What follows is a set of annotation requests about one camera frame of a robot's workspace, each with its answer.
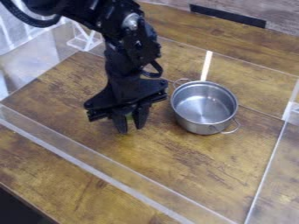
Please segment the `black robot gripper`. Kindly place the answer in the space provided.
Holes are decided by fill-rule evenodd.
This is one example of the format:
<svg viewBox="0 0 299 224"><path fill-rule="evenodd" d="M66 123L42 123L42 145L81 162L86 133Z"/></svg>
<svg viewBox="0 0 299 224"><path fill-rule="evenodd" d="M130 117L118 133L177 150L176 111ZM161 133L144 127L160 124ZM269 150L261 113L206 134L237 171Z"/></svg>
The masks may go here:
<svg viewBox="0 0 299 224"><path fill-rule="evenodd" d="M106 47L104 89L84 102L90 122L110 119L120 134L126 133L126 116L132 113L134 127L145 126L149 108L153 103L166 99L168 81L160 79L164 69L156 59L137 55L132 61L124 50Z"/></svg>

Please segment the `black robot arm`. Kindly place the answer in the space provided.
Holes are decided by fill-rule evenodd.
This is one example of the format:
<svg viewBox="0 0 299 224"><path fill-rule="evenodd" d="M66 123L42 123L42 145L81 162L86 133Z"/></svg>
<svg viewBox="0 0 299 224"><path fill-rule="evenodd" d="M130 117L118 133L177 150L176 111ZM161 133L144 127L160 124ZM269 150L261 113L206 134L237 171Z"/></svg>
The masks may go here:
<svg viewBox="0 0 299 224"><path fill-rule="evenodd" d="M166 80L156 59L161 57L154 28L134 0L22 0L42 16L72 19L98 32L105 42L106 85L84 103L88 119L108 118L126 133L126 118L145 126L149 108L166 98Z"/></svg>

